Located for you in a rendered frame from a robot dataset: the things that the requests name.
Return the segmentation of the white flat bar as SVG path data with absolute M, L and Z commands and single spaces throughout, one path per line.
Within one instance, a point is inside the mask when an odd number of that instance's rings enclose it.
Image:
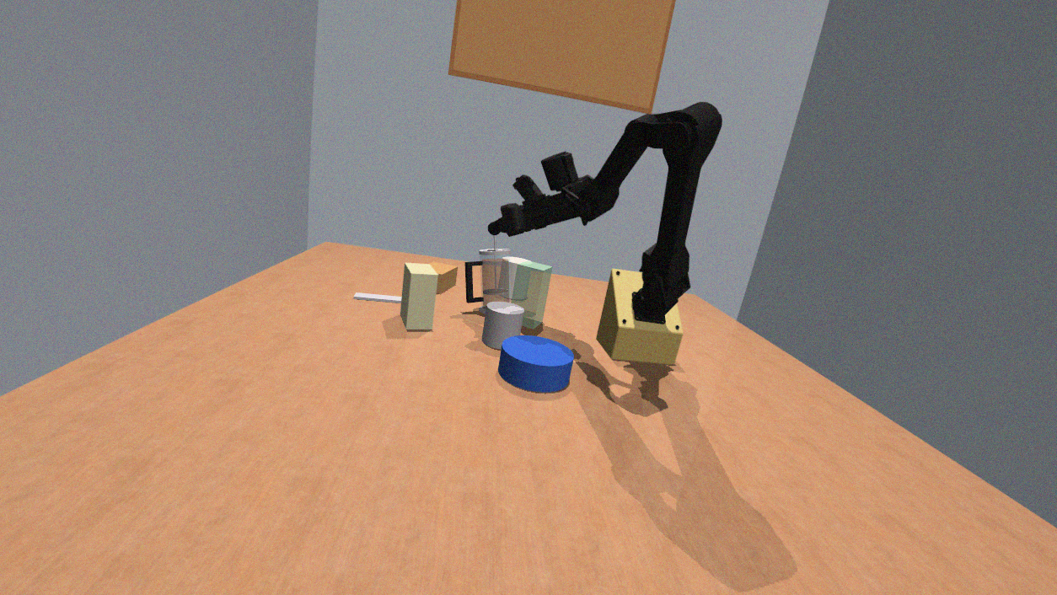
M 368 301 L 386 301 L 386 303 L 402 303 L 402 297 L 378 295 L 378 294 L 361 294 L 357 292 L 353 299 L 368 300 Z

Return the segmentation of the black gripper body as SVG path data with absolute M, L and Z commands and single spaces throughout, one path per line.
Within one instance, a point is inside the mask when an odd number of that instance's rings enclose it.
M 552 196 L 544 196 L 525 208 L 521 208 L 517 203 L 505 204 L 501 206 L 501 215 L 509 237 L 525 233 L 526 226 L 531 230 L 536 230 L 546 228 L 554 223 L 561 223 L 554 212 Z

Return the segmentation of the glass french press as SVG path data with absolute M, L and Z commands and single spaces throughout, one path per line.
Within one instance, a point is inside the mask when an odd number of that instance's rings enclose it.
M 496 234 L 494 234 L 494 249 L 479 250 L 481 261 L 465 262 L 466 302 L 481 301 L 479 311 L 486 313 L 486 305 L 492 301 L 511 302 L 511 266 L 509 249 L 496 249 Z M 472 298 L 472 265 L 481 265 L 481 298 Z

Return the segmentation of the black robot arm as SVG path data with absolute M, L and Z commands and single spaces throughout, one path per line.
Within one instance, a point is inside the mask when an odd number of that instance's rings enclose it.
M 541 161 L 554 212 L 559 221 L 580 217 L 582 224 L 612 211 L 625 176 L 647 147 L 662 148 L 668 163 L 657 242 L 642 252 L 642 289 L 632 294 L 634 320 L 665 324 L 665 315 L 689 284 L 689 252 L 685 240 L 694 210 L 696 185 L 721 130 L 722 114 L 713 104 L 699 101 L 686 109 L 644 114 L 630 120 L 619 144 L 598 176 L 578 178 L 571 153 Z M 634 295 L 635 294 L 635 295 Z M 663 322 L 664 321 L 664 322 Z

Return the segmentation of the blue short cylinder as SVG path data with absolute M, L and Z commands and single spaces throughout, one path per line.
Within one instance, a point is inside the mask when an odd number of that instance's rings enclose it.
M 498 373 L 513 386 L 549 393 L 564 389 L 571 376 L 574 354 L 554 340 L 517 335 L 501 345 Z

